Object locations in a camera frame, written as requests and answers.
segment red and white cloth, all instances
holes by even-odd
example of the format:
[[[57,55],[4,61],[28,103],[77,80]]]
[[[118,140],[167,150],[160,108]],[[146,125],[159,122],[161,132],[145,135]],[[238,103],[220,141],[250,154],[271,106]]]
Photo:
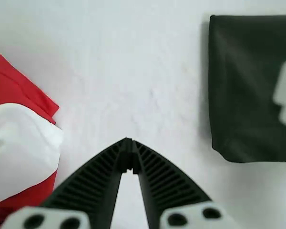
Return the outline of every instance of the red and white cloth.
[[[51,194],[63,132],[49,97],[0,55],[0,224]]]

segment white table surface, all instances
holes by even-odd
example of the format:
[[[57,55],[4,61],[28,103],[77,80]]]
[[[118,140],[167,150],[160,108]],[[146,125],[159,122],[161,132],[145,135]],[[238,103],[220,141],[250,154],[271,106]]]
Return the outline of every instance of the white table surface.
[[[211,14],[286,14],[286,0],[0,0],[0,53],[60,105],[57,184],[131,137],[174,162],[245,229],[286,229],[286,163],[233,164],[211,149]],[[113,229],[146,229],[123,175]]]

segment dark green cloth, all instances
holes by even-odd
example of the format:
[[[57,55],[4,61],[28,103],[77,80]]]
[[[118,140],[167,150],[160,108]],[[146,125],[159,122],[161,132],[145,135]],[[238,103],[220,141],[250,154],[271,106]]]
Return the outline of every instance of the dark green cloth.
[[[286,61],[286,16],[212,16],[212,146],[233,162],[286,161],[286,126],[272,97]]]

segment mounting hole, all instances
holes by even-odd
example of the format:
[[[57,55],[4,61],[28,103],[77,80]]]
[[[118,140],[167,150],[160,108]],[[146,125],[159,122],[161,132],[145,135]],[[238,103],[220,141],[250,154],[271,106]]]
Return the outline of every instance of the mounting hole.
[[[24,228],[25,229],[35,229],[38,228],[44,220],[44,216],[43,215],[32,215],[30,217],[28,217],[25,221],[24,221]]]
[[[217,210],[215,208],[206,208],[203,211],[203,215],[206,219],[219,219],[219,218],[221,218],[221,214],[220,214],[219,210]]]
[[[184,226],[185,224],[187,224],[187,219],[184,215],[181,215],[179,213],[174,213],[171,214],[168,218],[167,218],[168,224],[170,226]]]
[[[69,218],[66,219],[64,222],[61,224],[60,229],[77,229],[80,227],[80,221],[77,218]]]

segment red cloth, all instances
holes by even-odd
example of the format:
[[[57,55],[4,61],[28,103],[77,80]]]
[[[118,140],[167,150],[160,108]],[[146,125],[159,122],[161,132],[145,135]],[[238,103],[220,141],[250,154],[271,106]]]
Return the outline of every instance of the red cloth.
[[[40,205],[53,191],[56,172],[45,181],[0,202],[0,225],[12,212],[23,206]]]
[[[21,104],[55,124],[59,109],[45,93],[0,55],[0,104]]]
[[[59,109],[56,103],[0,55],[0,104],[4,103],[24,105],[53,124],[52,116]],[[43,182],[1,201],[0,225],[10,213],[21,207],[38,206],[52,193],[55,178],[56,172]]]

